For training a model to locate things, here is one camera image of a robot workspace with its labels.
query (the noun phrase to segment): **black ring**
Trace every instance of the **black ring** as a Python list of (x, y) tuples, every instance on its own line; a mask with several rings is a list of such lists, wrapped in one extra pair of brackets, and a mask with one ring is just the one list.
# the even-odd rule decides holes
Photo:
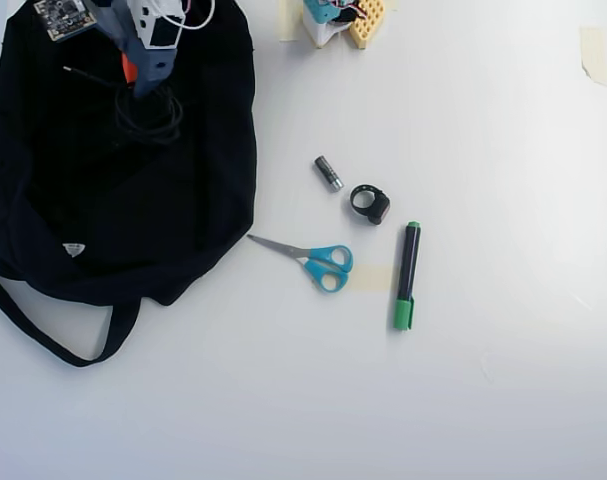
[[(369, 207), (357, 207), (354, 204), (354, 199), (359, 193), (371, 192), (374, 194), (374, 201)], [(350, 195), (350, 203), (354, 211), (367, 217), (370, 223), (380, 225), (388, 210), (390, 209), (390, 199), (380, 189), (373, 185), (359, 185)]]

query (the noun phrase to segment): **yellow plastic part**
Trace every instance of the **yellow plastic part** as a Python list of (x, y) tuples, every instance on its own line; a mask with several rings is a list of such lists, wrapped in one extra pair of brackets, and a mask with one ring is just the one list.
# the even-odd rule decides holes
[(372, 37), (383, 23), (385, 17), (384, 0), (362, 0), (359, 7), (365, 10), (367, 18), (357, 18), (350, 27), (350, 33), (356, 46), (360, 49), (366, 48), (372, 41)]

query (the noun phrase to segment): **masking tape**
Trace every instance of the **masking tape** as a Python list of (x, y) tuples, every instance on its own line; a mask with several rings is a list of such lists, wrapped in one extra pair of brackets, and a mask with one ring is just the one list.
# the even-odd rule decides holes
[(296, 27), (303, 14), (302, 0), (279, 0), (279, 40), (292, 42), (297, 40)]
[(390, 292), (396, 286), (399, 269), (389, 265), (354, 265), (347, 290), (355, 292)]
[(596, 83), (607, 86), (605, 32), (601, 28), (581, 28), (583, 70)]

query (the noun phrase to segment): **black marker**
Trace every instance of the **black marker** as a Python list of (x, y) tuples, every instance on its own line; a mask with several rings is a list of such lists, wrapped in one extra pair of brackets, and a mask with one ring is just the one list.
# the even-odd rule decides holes
[(421, 224), (410, 222), (405, 227), (405, 242), (403, 243), (403, 263), (399, 275), (399, 293), (396, 296), (394, 311), (394, 328), (407, 330), (412, 328), (412, 315), (414, 314), (414, 272), (416, 259), (419, 256), (419, 239), (421, 238)]

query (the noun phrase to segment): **black tote bag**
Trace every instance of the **black tote bag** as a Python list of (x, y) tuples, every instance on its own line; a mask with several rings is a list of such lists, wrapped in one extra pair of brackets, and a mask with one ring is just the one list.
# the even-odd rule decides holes
[(217, 0), (207, 28), (182, 33), (166, 82), (183, 105), (180, 138), (142, 145), (116, 128), (113, 92), (63, 69), (124, 82), (118, 49), (96, 30), (51, 42), (33, 3), (8, 20), (0, 60), (0, 276), (114, 308), (94, 360), (41, 332), (1, 285), (0, 308), (82, 367), (121, 347), (143, 297), (170, 305), (250, 228), (253, 47), (237, 4)]

